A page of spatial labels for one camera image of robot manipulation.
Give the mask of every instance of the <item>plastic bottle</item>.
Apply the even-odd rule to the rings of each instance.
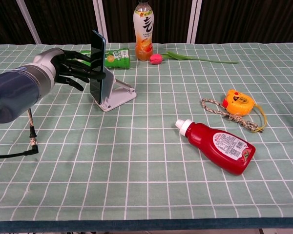
[[[130,68],[130,55],[128,48],[108,50],[105,52],[105,66],[107,68]]]
[[[226,171],[240,175],[255,153],[255,147],[243,139],[219,129],[213,129],[190,119],[176,121],[180,134],[187,137],[212,162]]]
[[[133,13],[133,23],[136,35],[136,58],[147,61],[153,54],[152,33],[154,26],[154,14],[148,0],[139,0]]]

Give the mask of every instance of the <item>orange juice bottle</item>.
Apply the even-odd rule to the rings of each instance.
[[[139,0],[133,13],[133,24],[136,35],[136,58],[147,61],[153,54],[152,32],[154,24],[154,14],[148,0]]]

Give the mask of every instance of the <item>checkered tablecloth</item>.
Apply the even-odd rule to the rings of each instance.
[[[0,73],[32,62],[51,45],[0,45]],[[89,45],[58,46],[89,50]],[[40,153],[0,160],[0,221],[293,217],[293,43],[155,44],[204,59],[238,64],[136,61],[112,70],[137,97],[104,113],[84,92],[57,84],[33,108]],[[251,133],[206,112],[229,89],[250,95],[268,125]],[[210,162],[178,133],[192,119],[231,132],[256,147],[241,176]],[[261,124],[257,112],[247,116]],[[29,146],[26,113],[0,124],[0,154]]]

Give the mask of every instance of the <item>dark curtain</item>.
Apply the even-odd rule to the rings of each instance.
[[[42,44],[90,44],[92,0],[25,0]]]
[[[133,12],[137,0],[103,0],[109,42],[135,42]],[[154,12],[152,42],[187,42],[192,0],[150,0]]]
[[[35,44],[15,0],[0,0],[0,44]]]
[[[293,0],[203,0],[195,43],[293,42]]]

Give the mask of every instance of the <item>gray robotic arm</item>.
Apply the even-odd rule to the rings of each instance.
[[[74,59],[90,62],[91,66]],[[0,123],[12,122],[27,110],[32,146],[29,151],[4,155],[0,158],[38,153],[30,108],[46,96],[55,83],[68,84],[83,91],[84,88],[70,77],[78,78],[86,83],[89,83],[90,79],[104,79],[105,73],[94,71],[95,63],[91,62],[90,57],[76,51],[52,48],[36,55],[32,63],[0,74]]]

